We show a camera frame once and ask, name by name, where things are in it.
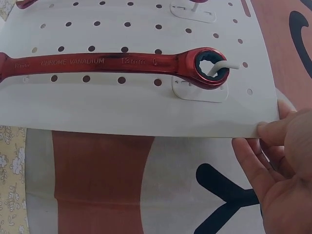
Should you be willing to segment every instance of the metal ratchet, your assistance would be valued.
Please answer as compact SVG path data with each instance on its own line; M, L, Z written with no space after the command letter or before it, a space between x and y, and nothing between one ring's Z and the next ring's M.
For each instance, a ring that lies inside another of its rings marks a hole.
M16 6L18 6L19 9L26 9L27 7L31 6L38 0L24 0L24 1L17 1Z
M0 53L0 83L8 77L72 72L165 74L182 78L202 89L216 89L228 78L223 67L212 77L203 73L201 61L226 61L216 49L203 47L177 55L139 53L85 53L10 58Z

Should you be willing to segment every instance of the brown fabric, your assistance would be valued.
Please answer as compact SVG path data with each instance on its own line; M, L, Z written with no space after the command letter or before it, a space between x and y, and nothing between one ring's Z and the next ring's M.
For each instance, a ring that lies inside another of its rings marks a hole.
M268 49L276 87L297 109L312 107L312 79L301 62L289 29L291 11L303 14L310 24L312 11L300 0L251 1ZM312 29L304 27L302 38L312 58Z
M59 234L143 234L141 182L154 137L53 132Z

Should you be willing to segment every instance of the white hook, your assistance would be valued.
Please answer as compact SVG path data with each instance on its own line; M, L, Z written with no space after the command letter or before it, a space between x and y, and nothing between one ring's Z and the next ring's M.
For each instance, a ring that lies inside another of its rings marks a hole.
M196 3L196 2L195 2L194 7L193 7L193 9L192 9L193 12L195 12L195 11L197 10L198 5L199 5L199 3Z
M221 68L232 68L238 70L240 68L240 65L237 63L231 63L227 60L223 60L220 62L217 62L210 72L207 74L209 77L213 77Z

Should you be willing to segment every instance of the hand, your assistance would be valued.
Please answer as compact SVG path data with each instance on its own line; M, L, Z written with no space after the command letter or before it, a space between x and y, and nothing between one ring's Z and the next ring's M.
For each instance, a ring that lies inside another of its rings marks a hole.
M267 234L312 234L312 110L262 123L262 138L232 140L236 158L260 201Z

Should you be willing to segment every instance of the floral fabric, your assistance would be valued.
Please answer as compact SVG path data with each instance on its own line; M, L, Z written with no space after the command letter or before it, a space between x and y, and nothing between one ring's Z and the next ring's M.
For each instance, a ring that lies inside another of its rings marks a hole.
M26 129L0 126L0 234L28 234Z
M0 0L0 16L6 20L15 4L16 0Z

